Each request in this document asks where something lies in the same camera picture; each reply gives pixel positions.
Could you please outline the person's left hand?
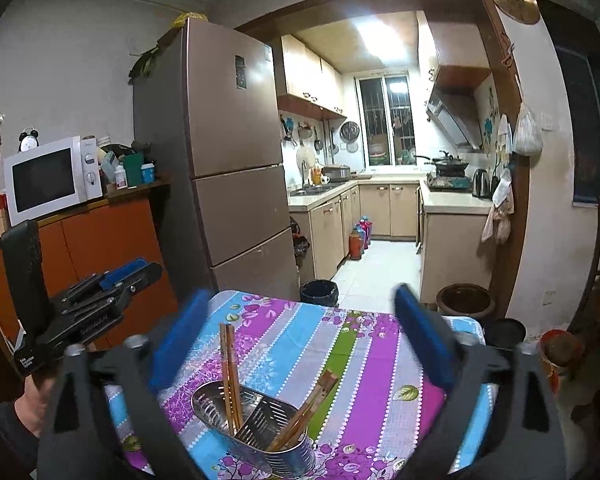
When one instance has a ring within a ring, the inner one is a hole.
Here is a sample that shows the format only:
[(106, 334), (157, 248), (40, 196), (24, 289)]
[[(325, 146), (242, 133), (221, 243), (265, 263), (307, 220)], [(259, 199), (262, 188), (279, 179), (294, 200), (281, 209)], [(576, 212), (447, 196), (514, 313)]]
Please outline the person's left hand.
[(23, 394), (14, 401), (15, 430), (19, 441), (27, 442), (40, 437), (63, 360), (51, 360), (24, 380)]

